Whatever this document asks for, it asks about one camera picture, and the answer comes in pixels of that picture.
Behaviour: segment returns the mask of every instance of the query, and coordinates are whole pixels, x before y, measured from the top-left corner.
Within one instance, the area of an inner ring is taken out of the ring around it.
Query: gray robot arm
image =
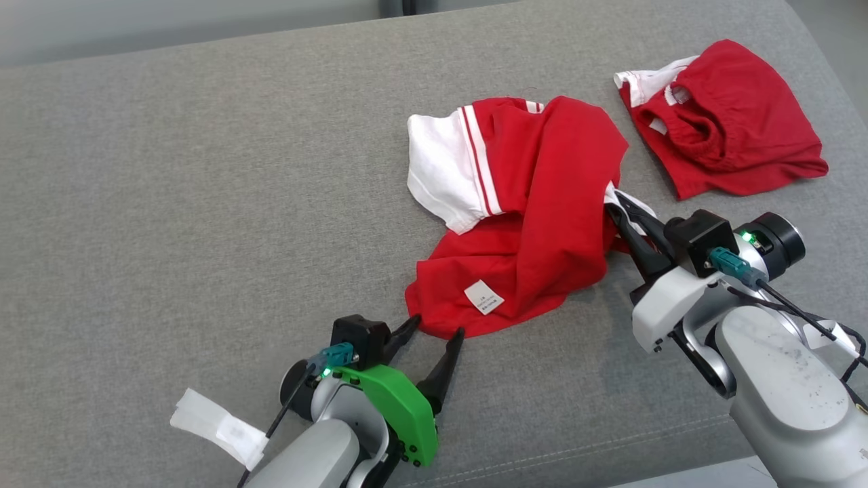
[[[648,352],[671,338],[715,391],[732,399],[730,414],[782,488],[866,487],[865,410],[813,353],[801,326],[771,307],[762,291],[707,264],[710,250],[724,246],[772,279],[780,276],[805,249],[795,228],[768,215],[733,238],[728,222],[699,211],[667,225],[669,266],[655,257],[649,267],[642,262],[646,253],[634,254],[640,270],[646,268],[646,285],[632,295],[634,336]],[[754,231],[769,235],[757,238]],[[699,331],[709,326],[701,340]]]

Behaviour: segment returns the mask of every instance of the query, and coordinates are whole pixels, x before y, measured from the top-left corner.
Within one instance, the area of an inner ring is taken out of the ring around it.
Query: gray fabric surface
[[[612,74],[724,37],[791,84],[828,177],[675,201]],[[0,70],[0,485],[234,486],[240,465],[169,427],[174,403],[189,386],[264,428],[334,318],[404,319],[444,231],[404,185],[406,117],[560,94],[611,114],[622,187],[663,218],[789,216],[809,251],[779,288],[860,326],[868,229],[846,206],[868,134],[780,0],[513,3]],[[639,277],[609,262],[563,307],[465,343],[435,464],[389,486],[605,486],[750,453],[673,345],[635,344]],[[421,379],[442,345],[420,335],[397,366]],[[287,417],[267,456],[305,426]]]

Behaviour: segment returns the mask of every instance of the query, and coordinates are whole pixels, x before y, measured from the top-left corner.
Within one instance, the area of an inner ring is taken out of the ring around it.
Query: clothing label
[[[482,312],[483,315],[488,315],[503,303],[503,298],[501,298],[497,293],[494,293],[494,291],[482,280],[470,285],[466,290],[464,290],[464,294],[467,295],[470,303],[472,303],[477,310]]]

